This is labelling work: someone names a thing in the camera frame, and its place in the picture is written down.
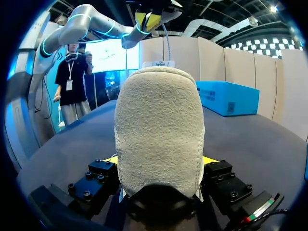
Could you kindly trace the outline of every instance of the checkered pattern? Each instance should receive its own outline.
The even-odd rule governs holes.
[[[226,48],[236,49],[239,51],[247,51],[250,53],[257,53],[268,55],[273,58],[282,58],[281,50],[283,49],[300,49],[296,47],[295,42],[291,38],[262,38],[247,41],[239,41],[231,44]]]

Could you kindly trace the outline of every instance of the white sticker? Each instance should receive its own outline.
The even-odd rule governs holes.
[[[72,80],[68,80],[66,82],[66,90],[72,90],[73,89],[73,81]]]
[[[144,62],[142,68],[150,67],[150,66],[169,66],[175,67],[174,61],[154,61],[154,62]]]

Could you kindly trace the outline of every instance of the black t-shirt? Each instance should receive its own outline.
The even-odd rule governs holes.
[[[86,62],[86,56],[79,54],[77,59],[70,61],[70,67],[72,68],[72,90],[66,90],[66,83],[69,80],[69,67],[68,63],[63,60],[58,67],[56,84],[61,85],[61,98],[60,105],[69,105],[73,103],[80,103],[87,100],[85,89],[83,86],[83,74],[87,72],[88,64]]]

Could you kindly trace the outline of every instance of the ceiling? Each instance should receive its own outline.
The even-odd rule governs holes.
[[[284,28],[287,30],[286,25],[281,22],[279,14],[272,13],[270,7],[279,4],[277,0],[223,0],[223,1],[209,1],[209,0],[176,0],[183,6],[182,15],[167,23],[166,28],[172,32],[184,32],[189,23],[194,19],[206,19],[218,23],[224,27],[231,27],[250,16],[258,20],[258,27],[246,26],[239,32],[243,35],[246,30],[260,30],[266,28],[274,30],[275,28]],[[71,11],[81,5],[91,4],[99,12],[118,21],[126,26],[134,26],[134,14],[136,11],[135,4],[126,4],[125,0],[59,0],[51,8],[51,21],[54,21],[61,14],[68,17]],[[193,33],[192,37],[203,37],[208,40],[212,39],[221,31],[209,28],[207,26],[199,26]],[[218,43],[225,41],[228,37],[233,36],[238,32],[234,32]],[[171,35],[180,35],[180,33],[171,33]],[[102,39],[102,36],[91,31],[85,40]]]

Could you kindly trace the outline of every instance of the ceiling light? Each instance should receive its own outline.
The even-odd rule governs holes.
[[[277,9],[276,6],[271,6],[270,11],[273,12],[273,13],[276,13],[278,11],[278,9]]]

